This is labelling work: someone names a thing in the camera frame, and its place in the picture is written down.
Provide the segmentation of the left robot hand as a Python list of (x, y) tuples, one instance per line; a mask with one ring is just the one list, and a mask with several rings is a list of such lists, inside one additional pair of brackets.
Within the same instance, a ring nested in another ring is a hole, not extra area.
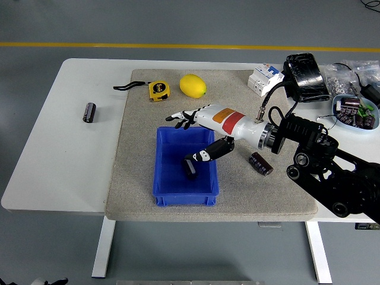
[[(18, 285), (15, 282), (6, 283), (3, 281), (3, 279), (0, 279), (0, 282), (1, 282), (1, 285)], [(67, 283), (68, 283), (67, 278), (59, 279), (51, 283), (43, 278), (37, 278), (31, 283), (31, 285), (65, 285)]]

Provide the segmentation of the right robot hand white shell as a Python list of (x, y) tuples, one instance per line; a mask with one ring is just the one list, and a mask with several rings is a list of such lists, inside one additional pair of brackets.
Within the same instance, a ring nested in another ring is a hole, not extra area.
[(269, 132), (273, 128), (266, 121), (255, 123), (252, 118), (219, 104), (184, 110), (168, 116), (166, 121), (175, 119), (179, 120), (176, 129), (183, 127), (186, 130), (197, 123), (224, 136), (205, 149), (185, 156), (187, 160), (197, 162), (209, 162), (226, 155), (234, 149), (235, 141), (239, 139), (246, 140), (249, 145), (260, 150), (266, 145)]

